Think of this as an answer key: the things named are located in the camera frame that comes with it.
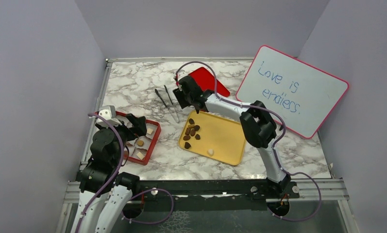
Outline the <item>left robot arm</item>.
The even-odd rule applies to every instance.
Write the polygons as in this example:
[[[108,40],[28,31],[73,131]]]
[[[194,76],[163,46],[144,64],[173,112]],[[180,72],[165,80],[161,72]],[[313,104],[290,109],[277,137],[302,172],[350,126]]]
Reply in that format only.
[[[140,193],[140,178],[120,172],[128,141],[145,136],[146,118],[127,114],[131,123],[115,114],[90,113],[98,128],[90,145],[91,157],[80,175],[78,210],[72,225],[73,233],[109,233],[129,200]]]

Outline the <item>white chocolate bar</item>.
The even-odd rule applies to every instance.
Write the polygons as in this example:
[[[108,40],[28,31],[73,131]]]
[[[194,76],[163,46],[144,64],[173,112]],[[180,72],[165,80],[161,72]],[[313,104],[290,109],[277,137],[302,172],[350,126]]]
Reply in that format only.
[[[135,157],[136,157],[138,160],[140,160],[140,161],[144,161],[146,155],[143,154],[142,152],[138,151],[138,152],[136,153]]]

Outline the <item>red box lid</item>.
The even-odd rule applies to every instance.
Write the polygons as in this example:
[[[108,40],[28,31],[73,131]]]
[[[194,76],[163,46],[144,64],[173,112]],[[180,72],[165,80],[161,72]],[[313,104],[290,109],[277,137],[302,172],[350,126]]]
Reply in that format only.
[[[203,91],[215,91],[215,77],[204,67],[200,67],[189,73]]]

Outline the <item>round caramel chocolate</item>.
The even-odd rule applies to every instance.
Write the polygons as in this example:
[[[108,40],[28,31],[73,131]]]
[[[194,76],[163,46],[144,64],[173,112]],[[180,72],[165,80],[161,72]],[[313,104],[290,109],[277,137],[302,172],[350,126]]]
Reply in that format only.
[[[136,144],[139,146],[139,147],[142,147],[144,146],[145,142],[143,140],[137,140]]]

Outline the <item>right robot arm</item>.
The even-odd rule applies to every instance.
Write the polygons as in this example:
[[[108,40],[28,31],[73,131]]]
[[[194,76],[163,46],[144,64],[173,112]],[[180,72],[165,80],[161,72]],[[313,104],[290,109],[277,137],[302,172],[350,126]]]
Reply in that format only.
[[[203,91],[191,76],[176,81],[173,93],[181,108],[193,106],[196,112],[211,112],[241,124],[246,141],[255,147],[267,172],[268,193],[278,198],[287,191],[290,175],[285,172],[275,150],[277,125],[271,111],[261,101],[243,103],[220,96],[216,91]]]

